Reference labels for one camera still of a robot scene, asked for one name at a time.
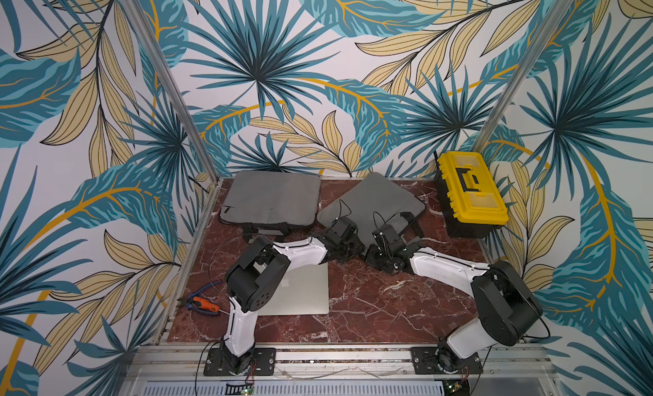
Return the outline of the grey laptop bag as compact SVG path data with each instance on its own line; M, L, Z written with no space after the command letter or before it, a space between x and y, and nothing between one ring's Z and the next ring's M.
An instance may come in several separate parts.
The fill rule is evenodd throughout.
M316 220L321 189L317 175L276 171L240 171L219 211L219 221L238 226L246 237L286 237Z
M401 215L403 212L410 212L414 218L418 218L425 211L425 203L413 193L374 173L327 205L316 219L322 226L328 227L336 217L348 217L357 225L358 237L368 248L375 244L372 232L384 222L399 234L409 228L408 220Z

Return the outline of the silver laptop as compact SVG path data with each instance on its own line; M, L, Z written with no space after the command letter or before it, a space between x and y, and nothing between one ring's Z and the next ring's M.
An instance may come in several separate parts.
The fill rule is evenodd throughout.
M328 314L328 265L305 266L287 271L259 316Z

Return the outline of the yellow black toolbox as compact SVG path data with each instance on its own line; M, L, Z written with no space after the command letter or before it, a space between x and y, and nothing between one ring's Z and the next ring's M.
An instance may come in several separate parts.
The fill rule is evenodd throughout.
M435 155L435 186L453 238L484 239L508 223L508 208L487 164L476 152Z

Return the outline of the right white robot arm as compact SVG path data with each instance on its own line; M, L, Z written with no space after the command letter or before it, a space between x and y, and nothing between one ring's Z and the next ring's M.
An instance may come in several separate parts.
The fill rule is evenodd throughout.
M407 243L389 225L372 236L375 243L366 254L371 267L391 275L404 272L437 280L474 300L477 316L449 334L434 353L419 358L431 372L462 372L484 348L514 346L542 317L542 306L509 263L476 263L418 241Z

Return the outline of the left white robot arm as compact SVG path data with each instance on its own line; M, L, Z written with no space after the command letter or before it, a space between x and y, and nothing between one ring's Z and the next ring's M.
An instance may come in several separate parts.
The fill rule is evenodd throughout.
M225 276L230 316L220 350L231 371L240 374L251 364L258 311L270 301L288 271L346 261L363 251L357 226L345 218L301 241L255 239Z

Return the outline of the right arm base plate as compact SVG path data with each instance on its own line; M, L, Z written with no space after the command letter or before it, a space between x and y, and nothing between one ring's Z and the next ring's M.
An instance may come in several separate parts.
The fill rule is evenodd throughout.
M483 372L477 353L461 359L446 347L410 348L411 362L417 375L471 375Z

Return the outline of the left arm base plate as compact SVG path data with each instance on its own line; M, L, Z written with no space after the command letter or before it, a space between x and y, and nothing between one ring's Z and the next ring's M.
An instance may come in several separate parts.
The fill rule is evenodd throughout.
M240 357L234 356L227 348L212 348L203 368L205 377L243 376L255 377L274 375L277 350L275 348L253 348Z

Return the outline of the front aluminium rail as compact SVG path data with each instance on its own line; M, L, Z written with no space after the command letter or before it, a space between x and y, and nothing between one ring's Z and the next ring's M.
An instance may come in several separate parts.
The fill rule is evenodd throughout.
M274 379L413 379L411 344L271 344L275 348ZM554 370L541 345L521 344L513 348L495 346L479 351L484 365L483 379L547 378L554 380ZM207 350L201 343L164 343L141 348L127 369L126 379L191 380L202 375Z

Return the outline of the right aluminium frame post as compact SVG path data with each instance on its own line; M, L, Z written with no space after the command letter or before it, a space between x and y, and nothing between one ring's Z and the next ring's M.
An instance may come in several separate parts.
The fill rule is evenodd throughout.
M491 135L498 127L501 118L504 116L506 109L515 96L515 93L519 90L522 82L527 78L537 62L537 59L539 59L540 55L547 47L550 39L555 34L559 23L566 15L566 11L573 1L574 0L555 0L553 2L549 14L543 18L542 27L536 31L532 43L527 47L527 49L525 49L523 58L516 66L515 72L512 74L500 98L498 98L498 101L491 111L484 127L482 127L477 133L477 138L472 146L473 152L481 153L484 147L489 143Z

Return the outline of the aluminium frame post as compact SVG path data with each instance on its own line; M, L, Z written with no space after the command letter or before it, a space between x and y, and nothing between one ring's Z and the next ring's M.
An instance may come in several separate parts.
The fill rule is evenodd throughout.
M180 90L173 79L171 69L163 56L163 51L156 40L155 33L149 27L149 22L142 6L138 0L119 1L122 3L122 7L137 37L141 40L155 73L159 76L163 90L168 95L168 100L172 103L180 117L181 124L190 139L190 143L197 151L200 163L208 174L211 183L218 184L219 174L215 171L213 161L209 157L207 149L202 142L197 126L191 117L190 110L188 110Z
M532 43L527 47L527 49L525 49L523 58L516 66L515 72L512 74L500 98L498 98L498 101L491 111L484 127L482 127L477 133L477 138L472 146L473 152L481 153L484 147L489 143L491 135L498 127L501 118L504 116L506 109L515 96L515 93L519 90L522 82L527 78L537 62L537 59L539 59L540 55L547 47L550 39L555 34L559 23L566 15L566 11L573 1L574 0L555 0L553 2L549 14L543 18L542 27L536 31Z

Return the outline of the left aluminium frame post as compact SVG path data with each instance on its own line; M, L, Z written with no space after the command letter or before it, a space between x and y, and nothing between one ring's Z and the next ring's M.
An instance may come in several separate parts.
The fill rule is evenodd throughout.
M219 174L215 171L213 161L209 157L207 149L202 142L197 126L191 117L190 110L188 110L180 90L173 79L171 69L163 56L163 51L156 40L155 33L149 27L149 22L142 6L138 0L119 1L122 3L122 7L137 37L141 40L155 73L159 76L163 90L168 95L168 100L172 103L180 117L181 124L190 139L190 143L197 151L200 163L208 174L211 183L218 184Z

